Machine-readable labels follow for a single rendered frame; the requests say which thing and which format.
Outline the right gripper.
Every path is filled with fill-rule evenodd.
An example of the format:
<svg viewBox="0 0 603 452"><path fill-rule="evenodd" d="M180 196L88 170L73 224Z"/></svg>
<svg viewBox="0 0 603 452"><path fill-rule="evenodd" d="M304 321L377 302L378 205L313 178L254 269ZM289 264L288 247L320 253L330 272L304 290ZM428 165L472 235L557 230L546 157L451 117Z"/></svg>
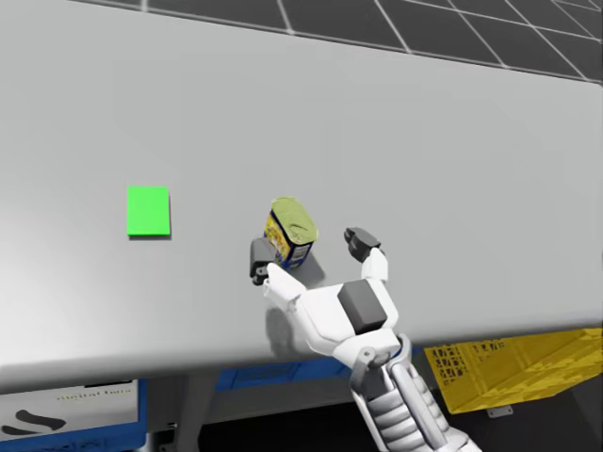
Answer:
<svg viewBox="0 0 603 452"><path fill-rule="evenodd" d="M362 349L393 358L402 350L395 334L399 312L385 283L389 264L382 243L368 231L344 232L350 255L361 264L361 278L302 292L302 284L282 269L276 249L266 237L250 247L250 278L274 304L289 304L288 312L307 345L352 368Z"/></svg>

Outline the yellow and blue rectangular can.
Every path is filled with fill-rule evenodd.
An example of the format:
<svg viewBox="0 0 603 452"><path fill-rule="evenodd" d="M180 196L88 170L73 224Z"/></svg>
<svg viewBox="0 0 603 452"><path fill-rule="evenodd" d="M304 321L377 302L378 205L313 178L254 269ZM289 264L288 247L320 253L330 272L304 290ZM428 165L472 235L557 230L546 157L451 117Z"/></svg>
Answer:
<svg viewBox="0 0 603 452"><path fill-rule="evenodd" d="M277 263L293 269L306 260L318 239L318 229L299 200L280 197L271 202L264 237L276 249Z"/></svg>

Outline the blue box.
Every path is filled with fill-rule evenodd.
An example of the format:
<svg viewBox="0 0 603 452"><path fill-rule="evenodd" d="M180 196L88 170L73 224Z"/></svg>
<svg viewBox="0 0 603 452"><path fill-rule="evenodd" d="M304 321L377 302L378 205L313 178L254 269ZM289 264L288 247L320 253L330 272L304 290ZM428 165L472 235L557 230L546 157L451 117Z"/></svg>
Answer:
<svg viewBox="0 0 603 452"><path fill-rule="evenodd" d="M348 367L333 358L306 362L271 363L222 370L216 390L224 392L315 379L346 379L349 376Z"/></svg>

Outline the green pad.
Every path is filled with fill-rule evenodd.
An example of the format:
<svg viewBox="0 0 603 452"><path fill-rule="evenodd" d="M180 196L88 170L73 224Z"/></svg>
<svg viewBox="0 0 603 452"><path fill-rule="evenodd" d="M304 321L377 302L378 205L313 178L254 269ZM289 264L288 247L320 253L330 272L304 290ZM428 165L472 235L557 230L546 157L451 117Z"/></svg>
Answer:
<svg viewBox="0 0 603 452"><path fill-rule="evenodd" d="M128 187L127 234L129 236L171 234L170 191L167 187Z"/></svg>

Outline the yellow box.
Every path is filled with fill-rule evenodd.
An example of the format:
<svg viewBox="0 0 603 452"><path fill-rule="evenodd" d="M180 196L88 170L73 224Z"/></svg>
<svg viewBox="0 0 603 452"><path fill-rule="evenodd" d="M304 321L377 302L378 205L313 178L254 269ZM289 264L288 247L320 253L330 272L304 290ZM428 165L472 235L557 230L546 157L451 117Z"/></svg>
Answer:
<svg viewBox="0 0 603 452"><path fill-rule="evenodd" d="M603 372L603 328L425 349L448 411L475 412L555 396Z"/></svg>

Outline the white box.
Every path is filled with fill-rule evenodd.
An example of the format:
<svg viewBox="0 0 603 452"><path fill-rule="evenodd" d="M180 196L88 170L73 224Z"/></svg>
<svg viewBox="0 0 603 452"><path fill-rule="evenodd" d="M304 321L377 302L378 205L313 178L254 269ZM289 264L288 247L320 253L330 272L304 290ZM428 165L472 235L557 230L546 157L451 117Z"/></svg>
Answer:
<svg viewBox="0 0 603 452"><path fill-rule="evenodd" d="M129 452L146 435L144 379L0 395L0 452Z"/></svg>

